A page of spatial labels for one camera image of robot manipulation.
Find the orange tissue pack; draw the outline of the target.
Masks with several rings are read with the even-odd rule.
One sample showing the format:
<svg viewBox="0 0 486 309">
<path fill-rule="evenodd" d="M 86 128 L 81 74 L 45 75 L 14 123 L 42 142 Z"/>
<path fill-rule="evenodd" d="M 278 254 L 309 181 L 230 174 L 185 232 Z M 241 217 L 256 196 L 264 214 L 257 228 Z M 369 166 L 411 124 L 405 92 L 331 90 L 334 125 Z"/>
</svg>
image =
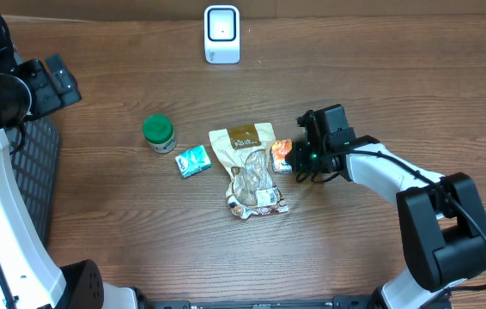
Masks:
<svg viewBox="0 0 486 309">
<path fill-rule="evenodd" d="M 276 140 L 270 148 L 272 170 L 275 173 L 291 173 L 292 167 L 287 161 L 287 155 L 292 150 L 290 139 Z"/>
</svg>

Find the beige brown snack pouch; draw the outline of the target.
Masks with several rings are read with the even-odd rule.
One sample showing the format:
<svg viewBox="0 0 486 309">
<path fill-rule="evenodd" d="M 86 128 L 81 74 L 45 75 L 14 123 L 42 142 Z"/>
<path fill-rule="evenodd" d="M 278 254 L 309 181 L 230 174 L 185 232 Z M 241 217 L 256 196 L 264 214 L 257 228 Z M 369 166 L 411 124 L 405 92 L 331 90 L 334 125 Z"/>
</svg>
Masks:
<svg viewBox="0 0 486 309">
<path fill-rule="evenodd" d="M 270 175 L 270 148 L 276 136 L 270 123 L 244 124 L 209 132 L 211 147 L 228 172 L 227 205 L 245 220 L 289 211 Z"/>
</svg>

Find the small teal tissue pack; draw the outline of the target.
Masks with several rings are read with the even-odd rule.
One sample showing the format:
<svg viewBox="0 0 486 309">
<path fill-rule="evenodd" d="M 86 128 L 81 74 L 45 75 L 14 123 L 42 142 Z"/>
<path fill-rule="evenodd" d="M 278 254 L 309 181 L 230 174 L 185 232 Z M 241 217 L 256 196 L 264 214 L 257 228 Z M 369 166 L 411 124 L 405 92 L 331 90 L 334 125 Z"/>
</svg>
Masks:
<svg viewBox="0 0 486 309">
<path fill-rule="evenodd" d="M 183 178 L 189 178 L 212 167 L 212 161 L 204 145 L 196 146 L 178 154 L 175 157 L 175 162 Z"/>
</svg>

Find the green lid white jar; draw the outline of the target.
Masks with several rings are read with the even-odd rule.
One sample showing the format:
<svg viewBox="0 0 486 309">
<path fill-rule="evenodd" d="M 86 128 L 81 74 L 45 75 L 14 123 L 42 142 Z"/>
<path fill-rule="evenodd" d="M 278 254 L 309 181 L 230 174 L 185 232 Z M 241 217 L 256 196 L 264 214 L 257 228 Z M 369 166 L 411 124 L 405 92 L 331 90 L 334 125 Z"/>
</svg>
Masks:
<svg viewBox="0 0 486 309">
<path fill-rule="evenodd" d="M 171 120 L 162 114 L 149 116 L 143 122 L 143 135 L 157 153 L 166 154 L 175 149 L 177 137 Z"/>
</svg>

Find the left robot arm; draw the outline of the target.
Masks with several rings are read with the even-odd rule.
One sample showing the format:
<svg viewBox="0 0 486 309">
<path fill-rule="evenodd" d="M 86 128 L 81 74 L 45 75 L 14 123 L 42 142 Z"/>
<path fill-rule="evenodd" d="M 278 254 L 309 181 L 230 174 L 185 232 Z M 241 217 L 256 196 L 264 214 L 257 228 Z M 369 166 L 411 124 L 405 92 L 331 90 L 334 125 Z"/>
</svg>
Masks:
<svg viewBox="0 0 486 309">
<path fill-rule="evenodd" d="M 96 263 L 57 266 L 40 240 L 11 164 L 7 131 L 77 103 L 76 79 L 59 55 L 16 59 L 0 15 L 0 308 L 143 308 L 134 288 L 102 280 Z"/>
</svg>

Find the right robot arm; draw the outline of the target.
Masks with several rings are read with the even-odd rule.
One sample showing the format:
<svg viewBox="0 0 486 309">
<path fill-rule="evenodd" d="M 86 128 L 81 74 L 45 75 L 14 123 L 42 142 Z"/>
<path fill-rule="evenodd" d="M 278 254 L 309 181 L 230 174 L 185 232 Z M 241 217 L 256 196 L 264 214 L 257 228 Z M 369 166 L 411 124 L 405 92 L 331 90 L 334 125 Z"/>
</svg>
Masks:
<svg viewBox="0 0 486 309">
<path fill-rule="evenodd" d="M 449 308 L 454 292 L 486 290 L 486 212 L 465 173 L 445 176 L 357 136 L 342 106 L 308 110 L 287 161 L 299 183 L 342 177 L 396 206 L 405 269 L 370 295 L 336 296 L 335 308 Z"/>
</svg>

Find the white barcode scanner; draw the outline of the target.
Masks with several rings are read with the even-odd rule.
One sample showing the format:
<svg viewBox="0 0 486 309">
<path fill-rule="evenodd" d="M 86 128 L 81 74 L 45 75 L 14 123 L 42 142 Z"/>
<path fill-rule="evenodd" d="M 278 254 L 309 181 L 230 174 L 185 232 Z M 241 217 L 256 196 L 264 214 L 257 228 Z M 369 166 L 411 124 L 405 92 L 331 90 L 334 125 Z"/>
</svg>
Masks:
<svg viewBox="0 0 486 309">
<path fill-rule="evenodd" d="M 209 64 L 240 61 L 240 12 L 234 5 L 215 4 L 205 9 L 204 55 Z"/>
</svg>

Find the grey plastic basket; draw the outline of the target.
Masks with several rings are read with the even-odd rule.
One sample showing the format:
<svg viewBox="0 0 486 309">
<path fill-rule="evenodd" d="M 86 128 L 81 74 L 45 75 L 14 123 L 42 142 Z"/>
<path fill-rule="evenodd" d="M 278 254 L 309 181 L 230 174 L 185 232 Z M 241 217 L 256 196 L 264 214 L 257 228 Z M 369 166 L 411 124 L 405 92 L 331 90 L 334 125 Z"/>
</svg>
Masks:
<svg viewBox="0 0 486 309">
<path fill-rule="evenodd" d="M 24 126 L 26 144 L 10 159 L 21 197 L 43 246 L 47 247 L 61 138 L 50 118 L 41 118 Z"/>
</svg>

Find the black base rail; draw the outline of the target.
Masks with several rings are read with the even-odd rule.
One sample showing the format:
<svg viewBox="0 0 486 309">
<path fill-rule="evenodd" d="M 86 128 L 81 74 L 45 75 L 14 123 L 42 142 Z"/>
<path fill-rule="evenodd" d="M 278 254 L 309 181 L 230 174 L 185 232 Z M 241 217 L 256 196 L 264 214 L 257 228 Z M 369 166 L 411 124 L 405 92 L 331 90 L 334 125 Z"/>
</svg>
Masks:
<svg viewBox="0 0 486 309">
<path fill-rule="evenodd" d="M 331 300 L 190 302 L 188 300 L 147 301 L 145 309 L 381 309 L 387 308 L 370 296 L 335 296 Z"/>
</svg>

